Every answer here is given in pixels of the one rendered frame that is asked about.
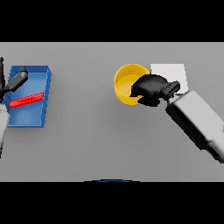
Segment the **pale square scale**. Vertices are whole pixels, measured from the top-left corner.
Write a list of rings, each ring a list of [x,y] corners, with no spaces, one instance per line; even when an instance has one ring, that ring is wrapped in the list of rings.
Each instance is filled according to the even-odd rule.
[[[180,83],[179,95],[188,91],[186,70],[183,64],[151,64],[150,72],[163,76],[169,82],[178,81]]]

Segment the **red beaker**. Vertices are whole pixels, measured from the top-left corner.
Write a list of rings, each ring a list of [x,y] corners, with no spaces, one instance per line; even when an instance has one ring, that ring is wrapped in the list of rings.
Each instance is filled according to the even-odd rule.
[[[17,107],[21,107],[24,105],[28,105],[34,102],[40,102],[44,99],[44,93],[37,93],[37,94],[32,94],[32,95],[28,95],[26,97],[23,98],[18,98],[16,100],[10,101],[9,102],[9,107],[10,108],[17,108]]]

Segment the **yellow bowl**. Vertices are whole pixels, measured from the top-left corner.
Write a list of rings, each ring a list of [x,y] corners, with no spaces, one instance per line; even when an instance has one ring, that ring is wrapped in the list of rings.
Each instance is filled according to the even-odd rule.
[[[121,66],[114,76],[114,91],[117,99],[129,106],[138,104],[138,97],[130,97],[132,85],[143,75],[149,74],[149,70],[139,64],[130,63]]]

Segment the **blue tray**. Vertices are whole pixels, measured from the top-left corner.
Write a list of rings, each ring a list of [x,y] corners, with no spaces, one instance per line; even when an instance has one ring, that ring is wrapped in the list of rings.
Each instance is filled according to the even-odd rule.
[[[52,72],[49,66],[27,66],[28,80],[15,92],[4,95],[10,128],[43,128]]]

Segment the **dark left robot hand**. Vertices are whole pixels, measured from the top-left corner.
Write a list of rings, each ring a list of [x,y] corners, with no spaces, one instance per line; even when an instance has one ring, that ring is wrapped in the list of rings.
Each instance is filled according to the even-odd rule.
[[[15,92],[28,80],[26,66],[21,66],[20,72],[5,84],[4,78],[4,58],[0,57],[0,103],[4,101],[4,95],[10,91]]]

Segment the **dark right robot hand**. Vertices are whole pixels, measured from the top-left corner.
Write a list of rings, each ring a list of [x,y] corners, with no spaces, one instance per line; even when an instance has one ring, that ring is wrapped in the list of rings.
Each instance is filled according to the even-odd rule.
[[[131,86],[130,97],[140,96],[138,103],[157,107],[161,99],[168,102],[179,90],[180,83],[177,80],[169,82],[161,75],[145,74]]]

